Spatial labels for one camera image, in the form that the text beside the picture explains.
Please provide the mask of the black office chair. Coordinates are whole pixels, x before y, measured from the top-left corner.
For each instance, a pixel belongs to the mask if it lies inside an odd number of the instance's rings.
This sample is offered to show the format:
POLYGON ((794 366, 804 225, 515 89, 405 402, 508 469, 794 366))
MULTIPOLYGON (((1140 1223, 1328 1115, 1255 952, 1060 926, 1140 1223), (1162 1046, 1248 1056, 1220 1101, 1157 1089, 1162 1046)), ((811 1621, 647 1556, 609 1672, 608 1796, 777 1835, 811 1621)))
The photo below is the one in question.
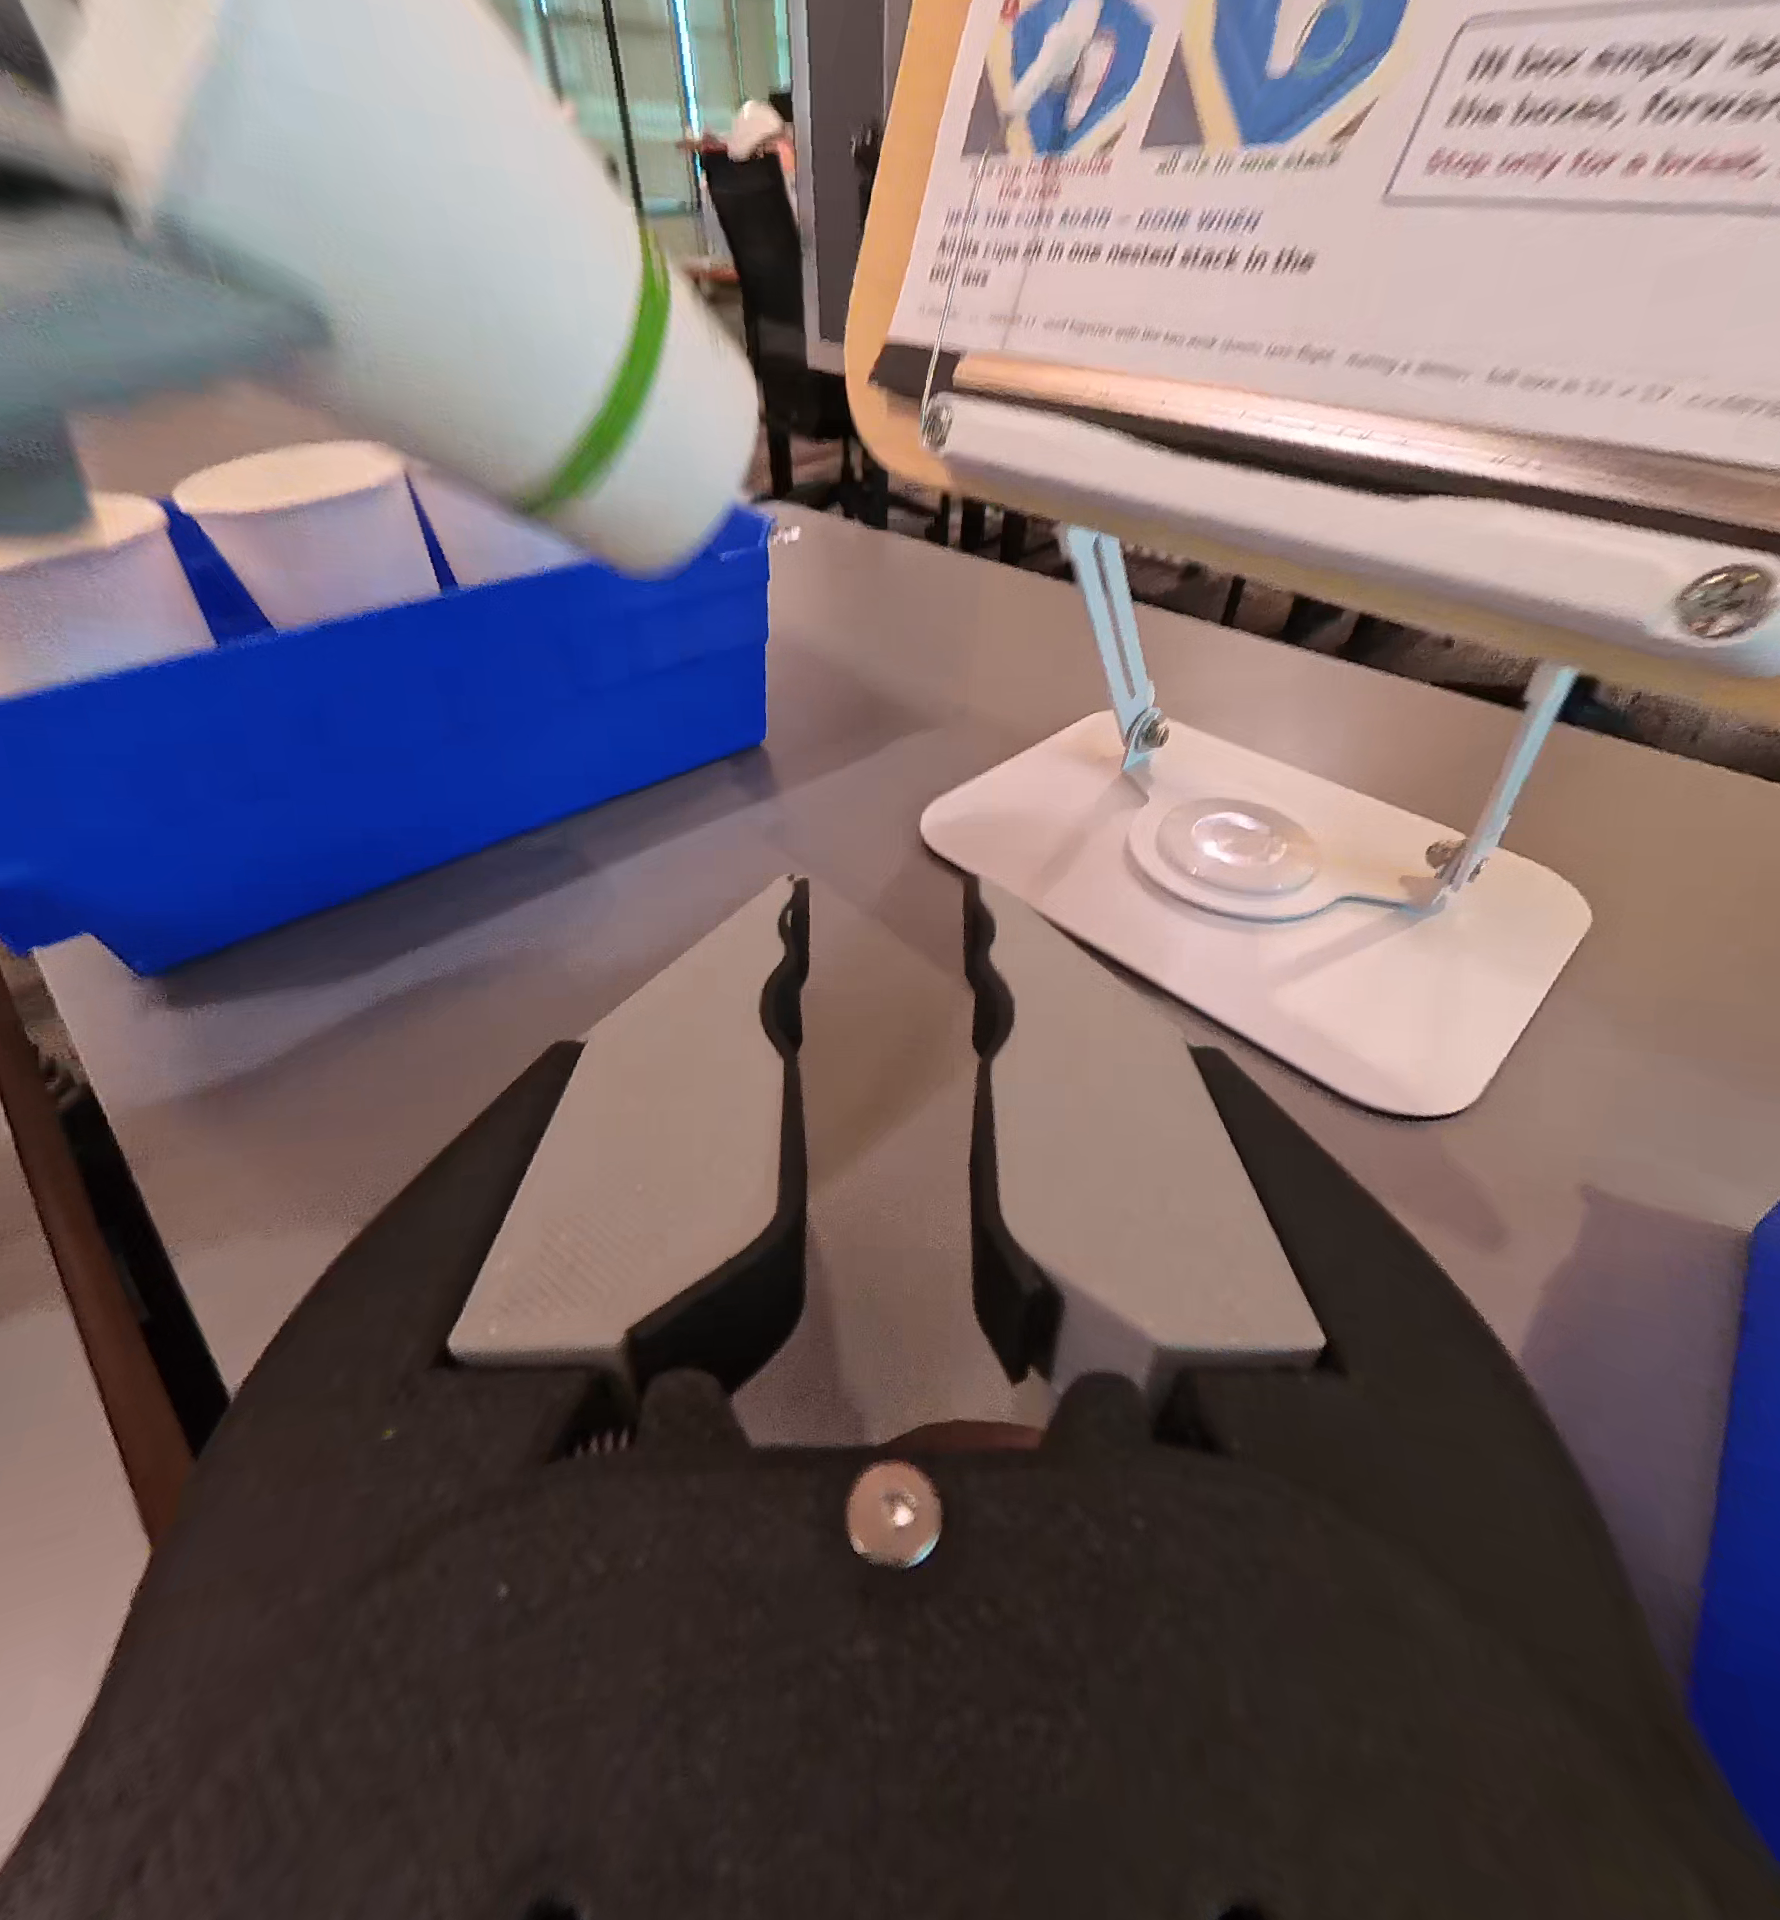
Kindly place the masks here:
POLYGON ((794 143, 788 101, 742 101, 733 132, 699 149, 711 214, 740 281, 740 317, 764 398, 772 501, 836 506, 887 522, 887 475, 861 450, 840 375, 819 372, 805 347, 805 250, 794 212, 794 143), (836 475, 797 488, 790 444, 836 444, 836 475))

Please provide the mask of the wooden document stand white base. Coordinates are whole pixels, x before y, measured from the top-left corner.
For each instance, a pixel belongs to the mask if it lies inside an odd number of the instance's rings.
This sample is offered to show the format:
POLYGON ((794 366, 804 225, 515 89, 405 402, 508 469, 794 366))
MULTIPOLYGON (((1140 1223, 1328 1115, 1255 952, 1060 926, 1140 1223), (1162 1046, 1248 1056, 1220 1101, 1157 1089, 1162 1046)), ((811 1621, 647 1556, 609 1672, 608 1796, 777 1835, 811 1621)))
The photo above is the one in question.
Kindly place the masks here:
POLYGON ((1639 444, 891 338, 969 5, 916 5, 850 304, 877 457, 1046 516, 1107 711, 922 808, 929 848, 1321 1088, 1467 1110, 1581 944, 1504 848, 1577 675, 1780 722, 1780 473, 1639 444), (1131 543, 1534 658, 1471 823, 1244 751, 1157 701, 1131 543))

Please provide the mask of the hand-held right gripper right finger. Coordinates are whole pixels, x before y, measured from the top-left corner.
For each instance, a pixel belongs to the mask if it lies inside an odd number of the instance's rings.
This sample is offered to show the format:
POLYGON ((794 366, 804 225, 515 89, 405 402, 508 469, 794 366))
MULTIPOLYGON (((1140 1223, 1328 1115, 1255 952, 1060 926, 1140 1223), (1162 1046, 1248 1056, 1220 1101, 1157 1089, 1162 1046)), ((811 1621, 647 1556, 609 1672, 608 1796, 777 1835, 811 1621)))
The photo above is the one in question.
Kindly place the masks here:
POLYGON ((1188 1041, 991 881, 964 888, 974 994, 974 1320, 1007 1378, 1067 1393, 1309 1368, 1321 1328, 1188 1041))

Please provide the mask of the white paper cup green band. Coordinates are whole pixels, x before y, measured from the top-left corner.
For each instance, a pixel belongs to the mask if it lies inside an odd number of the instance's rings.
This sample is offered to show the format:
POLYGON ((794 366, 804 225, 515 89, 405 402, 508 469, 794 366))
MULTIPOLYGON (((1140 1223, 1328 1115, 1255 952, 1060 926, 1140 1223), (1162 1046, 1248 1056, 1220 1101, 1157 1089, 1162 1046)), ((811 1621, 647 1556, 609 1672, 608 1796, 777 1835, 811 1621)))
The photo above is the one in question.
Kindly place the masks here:
POLYGON ((84 5, 67 125, 148 233, 305 295, 359 435, 638 574, 742 497, 733 337, 481 5, 84 5))

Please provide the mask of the printed instruction sheet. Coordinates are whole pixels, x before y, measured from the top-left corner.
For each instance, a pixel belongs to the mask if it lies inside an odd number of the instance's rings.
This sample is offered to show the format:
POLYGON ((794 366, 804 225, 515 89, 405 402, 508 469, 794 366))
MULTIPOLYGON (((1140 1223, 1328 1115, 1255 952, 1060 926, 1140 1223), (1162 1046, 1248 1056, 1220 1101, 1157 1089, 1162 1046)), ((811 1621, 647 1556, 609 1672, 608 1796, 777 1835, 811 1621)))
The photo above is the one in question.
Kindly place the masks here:
POLYGON ((931 337, 1780 473, 1780 5, 969 5, 931 337))

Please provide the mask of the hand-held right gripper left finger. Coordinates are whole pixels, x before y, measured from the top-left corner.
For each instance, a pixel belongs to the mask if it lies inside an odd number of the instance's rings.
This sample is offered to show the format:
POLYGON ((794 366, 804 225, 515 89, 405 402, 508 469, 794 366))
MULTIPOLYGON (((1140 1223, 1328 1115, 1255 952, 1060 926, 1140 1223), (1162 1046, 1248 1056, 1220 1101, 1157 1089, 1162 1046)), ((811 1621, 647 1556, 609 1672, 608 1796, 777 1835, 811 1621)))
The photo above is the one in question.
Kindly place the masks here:
POLYGON ((811 884, 772 881, 588 1028, 451 1328, 475 1368, 751 1384, 805 1309, 811 884))

